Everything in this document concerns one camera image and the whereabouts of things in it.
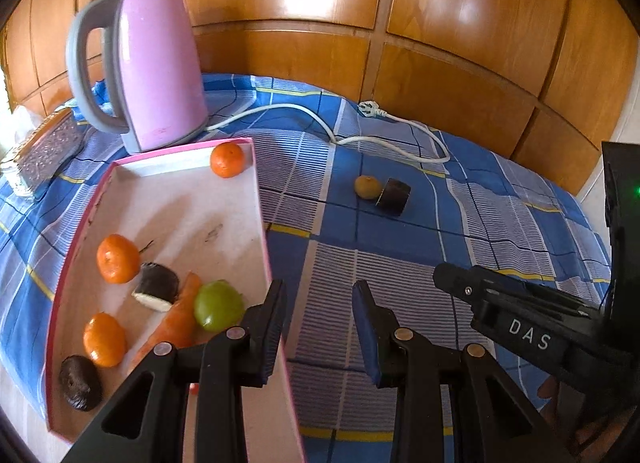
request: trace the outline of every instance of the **pink kettle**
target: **pink kettle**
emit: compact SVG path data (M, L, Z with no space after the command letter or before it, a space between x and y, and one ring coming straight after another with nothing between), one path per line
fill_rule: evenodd
M91 93L89 32L102 28L102 63L113 116ZM130 154L193 139L207 123L196 45L184 0L95 0L78 12L66 42L69 84L82 114L118 133Z

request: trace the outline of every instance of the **human hand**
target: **human hand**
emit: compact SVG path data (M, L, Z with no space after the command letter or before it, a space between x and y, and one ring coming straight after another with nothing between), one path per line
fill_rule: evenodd
M549 399L540 414L550 425L552 430L558 429L558 391L559 383L555 377L548 377L538 388L540 398ZM568 440L568 449L576 456L579 463L597 463L605 456L620 433L626 427L634 413L634 408L623 411L613 418L603 417L580 427ZM588 440L597 435L588 445Z

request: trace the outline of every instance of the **screw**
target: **screw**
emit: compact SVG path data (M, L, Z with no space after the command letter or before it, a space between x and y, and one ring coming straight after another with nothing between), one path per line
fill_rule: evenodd
M398 340L411 340L414 337L414 332L409 328L398 328L394 331L394 336Z
M233 328L226 330L226 337L231 340L240 340L245 334L246 331L244 331L244 328L239 326L233 326Z
M171 349L171 344L169 344L169 342L161 342L160 344L156 344L154 346L154 354L158 355L159 357L164 357L165 355L171 353Z
M473 358L482 358L486 353L486 349L479 344L469 344L466 347L466 352L469 353Z

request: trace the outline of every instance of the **tissue box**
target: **tissue box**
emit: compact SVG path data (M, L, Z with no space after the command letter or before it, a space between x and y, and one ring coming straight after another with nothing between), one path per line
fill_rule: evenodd
M76 153L82 144L82 135L69 108L45 118L0 162L0 170L14 189L14 194L32 198L38 186L52 178L62 163Z

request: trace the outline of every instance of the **kettle handle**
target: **kettle handle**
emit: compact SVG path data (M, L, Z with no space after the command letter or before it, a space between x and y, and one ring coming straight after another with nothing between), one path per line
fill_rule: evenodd
M112 42L116 15L121 0L95 0L76 14L66 40L66 68L71 91L87 121L99 131L123 134L129 132L127 120L110 116L100 109L91 92L86 66L86 43L89 32L104 29L104 42Z

